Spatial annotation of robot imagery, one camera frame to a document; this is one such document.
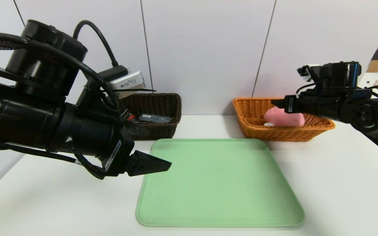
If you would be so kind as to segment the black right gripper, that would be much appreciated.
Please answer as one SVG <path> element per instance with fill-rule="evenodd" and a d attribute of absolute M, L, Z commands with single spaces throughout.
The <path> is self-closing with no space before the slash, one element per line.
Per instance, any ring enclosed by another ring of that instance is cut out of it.
<path fill-rule="evenodd" d="M 312 91 L 304 91 L 296 95 L 287 95 L 284 99 L 271 100 L 271 104 L 284 109 L 286 113 L 318 114 L 321 96 Z"/>

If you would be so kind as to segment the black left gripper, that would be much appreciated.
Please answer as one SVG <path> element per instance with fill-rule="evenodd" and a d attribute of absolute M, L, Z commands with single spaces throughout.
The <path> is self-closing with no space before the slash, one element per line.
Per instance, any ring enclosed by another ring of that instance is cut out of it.
<path fill-rule="evenodd" d="M 159 173 L 172 165 L 138 150 L 131 154 L 135 125 L 108 106 L 90 108 L 74 124 L 78 130 L 67 136 L 67 149 L 96 178 L 125 172 L 131 177 Z"/>

